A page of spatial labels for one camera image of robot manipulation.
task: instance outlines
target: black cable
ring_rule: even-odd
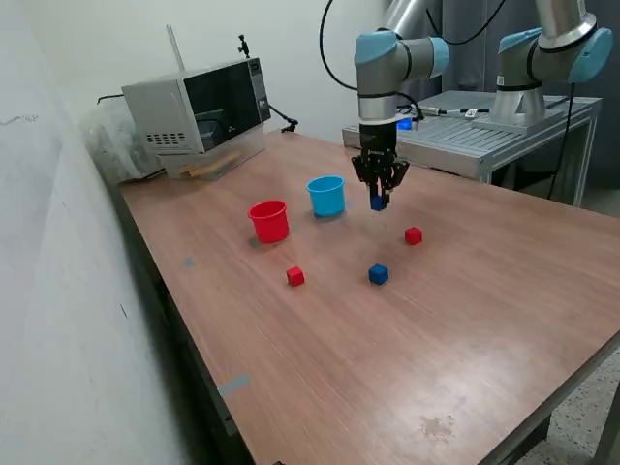
[[[473,109],[473,108],[457,108],[457,109],[443,109],[443,108],[439,108],[438,112],[439,112],[439,114],[448,114],[448,113],[456,112],[456,111],[458,111],[459,113],[466,113],[470,109]],[[477,108],[477,111],[478,111],[478,113],[490,113],[491,109],[490,108]]]
[[[569,138],[569,130],[571,129],[571,113],[573,112],[573,100],[574,100],[574,83],[571,84],[571,97],[569,99],[569,115],[566,117],[566,129],[564,130],[564,136],[562,137],[562,148],[560,149],[560,156],[558,157],[558,163],[555,167],[555,172],[553,173],[553,180],[551,181],[551,187],[549,188],[549,193],[546,196],[548,201],[551,200],[551,195],[553,194],[553,188],[555,187],[555,181],[558,178],[558,172],[562,167],[562,160],[564,159],[564,152],[566,148],[566,142]]]
[[[568,100],[571,99],[571,96],[567,96],[567,97],[563,97],[560,100],[556,101],[556,102],[551,102],[550,104],[546,104],[545,107],[547,109],[555,109],[556,107],[559,107],[560,105],[564,104],[565,102],[567,102]]]
[[[321,60],[323,61],[323,66],[325,66],[325,70],[331,76],[333,80],[338,82],[340,85],[342,85],[346,89],[357,90],[357,87],[353,87],[352,85],[346,84],[342,80],[340,80],[338,77],[336,77],[335,74],[329,68],[329,65],[327,65],[326,55],[323,51],[323,31],[326,27],[327,13],[329,12],[329,7],[331,7],[332,3],[333,3],[333,0],[329,0],[327,2],[327,6],[325,7],[325,11],[323,12],[323,18],[321,19],[321,29],[319,29],[319,51],[321,52]]]
[[[297,127],[297,124],[299,124],[299,121],[297,121],[296,119],[290,118],[289,116],[284,114],[282,111],[280,111],[278,108],[274,107],[272,104],[269,104],[269,108],[272,109],[275,113],[277,113],[278,116],[284,119],[287,123],[289,123],[290,126],[287,126],[286,128],[282,128],[281,131],[283,133],[294,133],[295,132],[295,128]]]
[[[103,97],[100,97],[97,100],[97,105],[99,105],[102,100],[117,99],[118,97],[125,97],[125,96],[123,94],[104,95]]]
[[[144,177],[144,179],[150,179],[151,177],[155,177],[155,176],[161,174],[162,172],[164,172],[165,170],[166,170],[165,168],[161,168],[160,170],[156,170],[156,171],[154,171],[154,172],[152,172],[150,174],[147,174]]]
[[[445,37],[442,37],[441,33],[439,32],[439,29],[435,25],[435,21],[433,20],[433,16],[428,11],[428,9],[426,9],[426,15],[428,16],[428,20],[430,21],[430,25],[432,26],[433,31],[435,31],[435,34],[437,34],[438,37],[441,37],[442,39],[444,39],[446,41],[446,43],[450,44],[451,46],[463,46],[465,44],[468,44],[468,43],[472,42],[477,36],[479,36],[482,32],[484,32],[484,29],[486,29],[488,27],[488,25],[493,21],[493,19],[495,19],[495,16],[497,16],[497,14],[500,13],[500,10],[502,10],[502,7],[504,6],[505,3],[506,3],[506,0],[502,0],[500,2],[500,4],[498,5],[498,7],[493,12],[493,15],[491,15],[491,17],[486,21],[484,26],[476,34],[474,34],[472,37],[470,37],[469,39],[467,39],[465,41],[454,42],[454,41],[449,41]]]
[[[401,97],[405,97],[407,100],[409,100],[409,102],[411,102],[411,105],[413,105],[414,107],[416,107],[416,117],[412,118],[415,122],[420,122],[422,119],[424,119],[424,113],[422,112],[422,110],[419,108],[418,102],[416,102],[416,100],[411,96],[411,95],[407,95],[403,92],[396,92],[396,95],[399,95]],[[398,106],[400,109],[406,109],[409,108],[409,105],[399,105]]]

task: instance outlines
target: floor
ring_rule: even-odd
[[[584,208],[620,217],[620,190],[588,190]],[[594,456],[618,380],[620,351],[613,354],[553,414],[546,441],[519,465],[585,465]]]

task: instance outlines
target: blue cube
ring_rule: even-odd
[[[375,264],[368,270],[368,279],[371,283],[381,286],[389,279],[389,271],[382,264]]]
[[[396,129],[400,129],[401,131],[411,131],[411,128],[411,118],[401,119],[396,123]]]
[[[381,211],[386,208],[384,205],[384,201],[381,200],[379,196],[372,196],[370,198],[370,208],[375,211]]]

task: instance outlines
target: metal workbench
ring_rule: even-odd
[[[419,104],[441,109],[489,109],[494,93],[449,91],[425,99]],[[545,96],[547,106],[562,101],[562,96]],[[581,205],[590,164],[592,142],[602,99],[575,97],[571,131],[560,177],[570,186],[570,202]],[[554,107],[563,118],[535,134],[526,136],[473,126],[464,117],[427,116],[417,131],[398,131],[398,156],[416,165],[448,171],[490,183],[494,171],[534,150],[561,138],[566,128],[569,103]],[[342,130],[346,146],[359,147],[358,125]]]

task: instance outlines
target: red cup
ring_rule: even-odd
[[[254,222],[256,236],[264,244],[285,239],[289,235],[287,204],[284,201],[263,201],[248,211]]]

